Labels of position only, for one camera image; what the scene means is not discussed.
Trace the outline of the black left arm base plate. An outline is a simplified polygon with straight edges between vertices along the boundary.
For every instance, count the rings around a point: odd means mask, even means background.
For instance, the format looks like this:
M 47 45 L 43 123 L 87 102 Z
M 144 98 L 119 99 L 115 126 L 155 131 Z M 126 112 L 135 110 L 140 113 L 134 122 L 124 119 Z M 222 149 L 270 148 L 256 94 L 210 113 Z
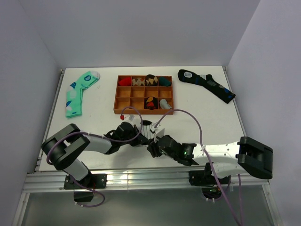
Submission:
M 87 175 L 81 181 L 77 181 L 81 186 L 90 189 L 104 189 L 106 187 L 107 175 L 106 174 L 91 174 Z M 81 189 L 81 187 L 70 178 L 69 175 L 65 177 L 63 188 L 65 190 Z

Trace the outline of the white black-striped ankle sock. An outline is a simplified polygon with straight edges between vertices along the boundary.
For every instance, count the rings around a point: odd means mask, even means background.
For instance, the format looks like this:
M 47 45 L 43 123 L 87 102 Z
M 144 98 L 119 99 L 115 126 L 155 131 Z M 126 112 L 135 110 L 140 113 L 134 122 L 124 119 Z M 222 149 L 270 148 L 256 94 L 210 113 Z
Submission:
M 143 120 L 143 128 L 138 136 L 138 140 L 140 141 L 141 145 L 147 145 L 149 141 L 154 138 L 154 134 L 151 132 L 151 125 L 151 121 Z

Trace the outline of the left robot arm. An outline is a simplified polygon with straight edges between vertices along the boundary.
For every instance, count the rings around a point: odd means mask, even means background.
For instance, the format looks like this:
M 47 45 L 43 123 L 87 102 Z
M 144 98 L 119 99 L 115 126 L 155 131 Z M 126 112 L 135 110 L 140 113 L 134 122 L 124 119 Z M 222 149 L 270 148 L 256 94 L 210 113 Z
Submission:
M 117 129 L 100 136 L 81 131 L 72 123 L 44 141 L 41 149 L 47 155 L 49 165 L 68 173 L 79 187 L 86 188 L 90 186 L 92 177 L 90 170 L 78 160 L 80 154 L 93 151 L 110 155 L 123 145 L 141 145 L 147 140 L 141 130 L 129 122 L 123 122 Z

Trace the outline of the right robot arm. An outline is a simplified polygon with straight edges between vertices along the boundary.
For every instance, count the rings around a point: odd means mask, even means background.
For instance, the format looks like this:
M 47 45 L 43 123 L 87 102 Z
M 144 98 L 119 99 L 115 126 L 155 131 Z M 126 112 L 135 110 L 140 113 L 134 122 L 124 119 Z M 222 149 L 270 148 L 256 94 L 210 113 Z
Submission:
M 165 155 L 184 166 L 210 165 L 204 180 L 210 184 L 219 178 L 244 174 L 269 180 L 273 177 L 273 149 L 250 137 L 222 145 L 179 143 L 169 135 L 151 139 L 147 150 L 152 157 Z

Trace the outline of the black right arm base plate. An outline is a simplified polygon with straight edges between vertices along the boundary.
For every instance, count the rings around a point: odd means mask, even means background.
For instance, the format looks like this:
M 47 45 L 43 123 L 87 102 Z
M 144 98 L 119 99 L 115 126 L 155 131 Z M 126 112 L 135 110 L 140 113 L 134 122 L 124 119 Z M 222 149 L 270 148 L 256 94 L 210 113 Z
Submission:
M 191 186 L 211 187 L 218 185 L 212 171 L 191 170 L 189 171 L 189 183 Z

